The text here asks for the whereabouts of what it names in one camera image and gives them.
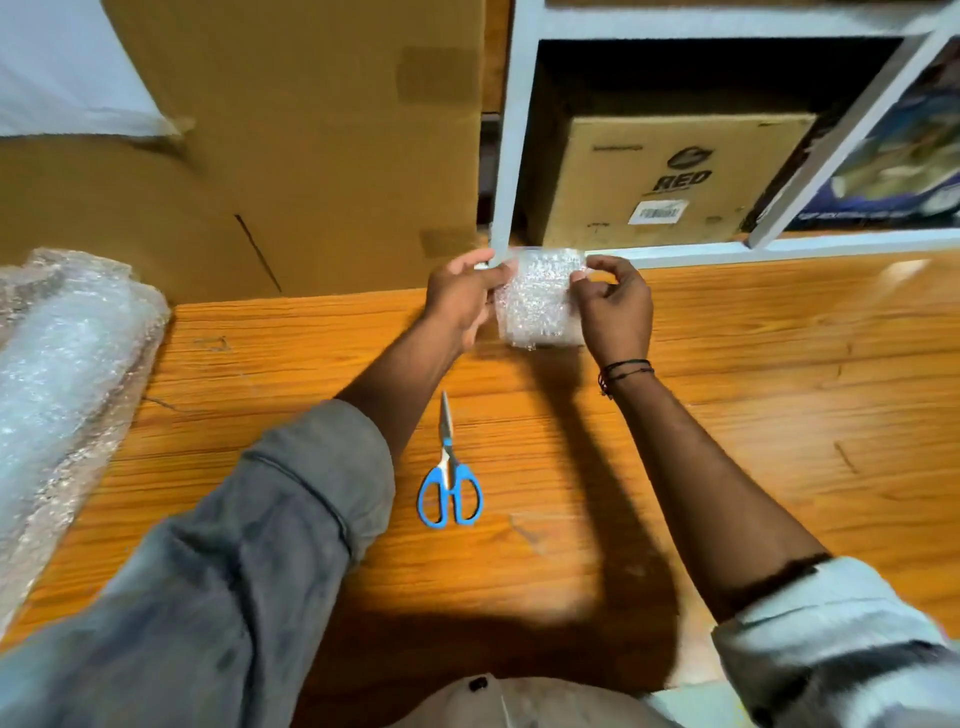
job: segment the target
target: blue scissors handle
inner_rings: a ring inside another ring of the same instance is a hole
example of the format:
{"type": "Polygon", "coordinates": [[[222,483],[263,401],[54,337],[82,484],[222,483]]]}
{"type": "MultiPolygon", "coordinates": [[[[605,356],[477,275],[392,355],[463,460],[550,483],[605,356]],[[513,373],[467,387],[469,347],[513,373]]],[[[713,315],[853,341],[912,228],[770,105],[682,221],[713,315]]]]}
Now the blue scissors handle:
{"type": "Polygon", "coordinates": [[[420,492],[417,493],[417,513],[420,514],[420,520],[430,528],[445,528],[446,527],[446,499],[449,497],[449,489],[444,485],[444,471],[442,470],[442,465],[438,465],[432,471],[426,474],[426,478],[423,479],[423,483],[420,485],[420,492]],[[427,489],[436,484],[437,494],[440,501],[440,519],[437,521],[431,521],[430,518],[426,515],[426,511],[423,510],[423,499],[426,497],[427,489]]]}
{"type": "Polygon", "coordinates": [[[460,525],[473,525],[476,520],[480,518],[480,513],[483,511],[483,491],[480,489],[480,481],[477,480],[476,475],[473,474],[469,466],[452,458],[450,459],[450,464],[453,465],[453,520],[460,525]],[[461,491],[462,483],[472,485],[473,490],[477,494],[477,507],[476,510],[473,511],[473,515],[469,518],[464,518],[464,501],[461,491]]]}
{"type": "Polygon", "coordinates": [[[449,501],[451,499],[453,500],[453,520],[457,522],[458,525],[473,525],[476,520],[480,518],[480,513],[483,511],[483,491],[480,490],[480,482],[477,480],[476,475],[473,474],[473,471],[468,466],[456,460],[451,459],[450,465],[453,470],[452,486],[447,488],[444,485],[443,467],[445,464],[442,463],[427,474],[426,478],[423,479],[423,483],[420,485],[420,492],[417,493],[417,513],[420,515],[420,520],[430,528],[446,528],[449,521],[449,501]],[[468,518],[464,517],[462,484],[465,482],[473,486],[473,490],[477,495],[477,507],[473,511],[473,515],[468,518]],[[432,485],[437,486],[437,495],[440,501],[440,517],[436,521],[432,521],[427,516],[426,510],[423,507],[427,489],[432,485]]]}

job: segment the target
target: hand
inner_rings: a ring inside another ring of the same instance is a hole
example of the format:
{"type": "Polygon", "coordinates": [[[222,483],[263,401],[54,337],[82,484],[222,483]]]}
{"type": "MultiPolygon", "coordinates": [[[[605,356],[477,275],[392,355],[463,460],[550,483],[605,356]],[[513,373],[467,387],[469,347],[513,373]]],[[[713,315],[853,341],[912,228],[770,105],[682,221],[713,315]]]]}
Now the hand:
{"type": "Polygon", "coordinates": [[[423,318],[453,327],[462,337],[464,351],[473,346],[477,329],[493,313],[493,291],[510,280],[516,271],[513,261],[487,270],[474,270],[474,265],[492,257],[492,248],[464,253],[430,274],[426,286],[423,318]]]}
{"type": "Polygon", "coordinates": [[[591,255],[587,266],[616,276],[616,284],[590,280],[583,271],[570,276],[570,293],[593,358],[601,369],[615,361],[647,358],[654,323],[650,286],[622,257],[591,255]]]}

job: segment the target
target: scissors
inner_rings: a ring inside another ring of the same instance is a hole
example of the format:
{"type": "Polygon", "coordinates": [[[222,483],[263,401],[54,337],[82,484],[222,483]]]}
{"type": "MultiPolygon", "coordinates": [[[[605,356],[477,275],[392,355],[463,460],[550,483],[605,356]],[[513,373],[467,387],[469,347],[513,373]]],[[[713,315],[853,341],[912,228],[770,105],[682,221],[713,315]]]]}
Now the scissors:
{"type": "Polygon", "coordinates": [[[440,400],[440,440],[443,443],[440,462],[436,468],[427,474],[420,486],[420,492],[417,494],[417,512],[420,514],[420,520],[430,528],[446,528],[449,518],[447,509],[452,498],[453,520],[458,525],[473,525],[483,511],[483,491],[480,490],[480,483],[473,471],[457,460],[453,454],[453,421],[450,418],[450,403],[446,399],[446,392],[441,395],[440,400]],[[453,472],[452,485],[450,485],[451,472],[453,472]],[[472,485],[477,494],[477,507],[469,518],[464,517],[463,495],[461,493],[461,483],[463,482],[472,485]],[[431,521],[423,510],[423,499],[426,496],[427,489],[434,484],[437,485],[440,494],[440,519],[438,521],[431,521]]]}

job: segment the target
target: gray sleeve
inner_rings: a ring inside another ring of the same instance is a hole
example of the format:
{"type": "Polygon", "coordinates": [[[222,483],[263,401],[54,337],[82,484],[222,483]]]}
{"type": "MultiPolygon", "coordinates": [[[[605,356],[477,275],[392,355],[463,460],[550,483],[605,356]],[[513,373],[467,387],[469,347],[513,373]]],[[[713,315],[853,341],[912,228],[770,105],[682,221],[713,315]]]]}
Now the gray sleeve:
{"type": "Polygon", "coordinates": [[[721,624],[713,642],[765,728],[960,726],[960,655],[855,559],[817,566],[721,624]]]}
{"type": "Polygon", "coordinates": [[[0,725],[287,725],[393,496],[386,442],[345,402],[265,433],[89,609],[0,659],[0,725]]]}

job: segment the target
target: white shelf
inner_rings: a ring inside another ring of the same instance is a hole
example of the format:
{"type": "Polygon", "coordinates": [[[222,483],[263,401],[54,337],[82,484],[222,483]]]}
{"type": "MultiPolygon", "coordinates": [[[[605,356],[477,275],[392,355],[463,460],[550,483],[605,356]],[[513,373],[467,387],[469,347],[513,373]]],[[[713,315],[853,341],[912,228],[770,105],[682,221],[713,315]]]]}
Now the white shelf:
{"type": "Polygon", "coordinates": [[[943,231],[943,234],[940,231],[911,231],[905,237],[896,232],[779,239],[796,213],[850,150],[958,32],[960,0],[712,8],[557,8],[546,6],[544,0],[516,0],[493,200],[491,246],[500,258],[510,240],[516,184],[541,40],[842,36],[902,36],[904,41],[834,130],[817,144],[770,205],[746,244],[668,246],[630,249],[619,254],[651,267],[960,246],[960,236],[953,231],[943,231]]]}
{"type": "Polygon", "coordinates": [[[724,38],[911,36],[933,30],[944,3],[824,3],[800,6],[553,8],[540,38],[724,38]]]}
{"type": "Polygon", "coordinates": [[[960,247],[960,228],[950,230],[872,231],[778,238],[765,248],[744,243],[663,245],[651,248],[613,248],[592,255],[619,255],[637,268],[676,268],[685,265],[752,263],[828,255],[917,253],[960,247]]]}

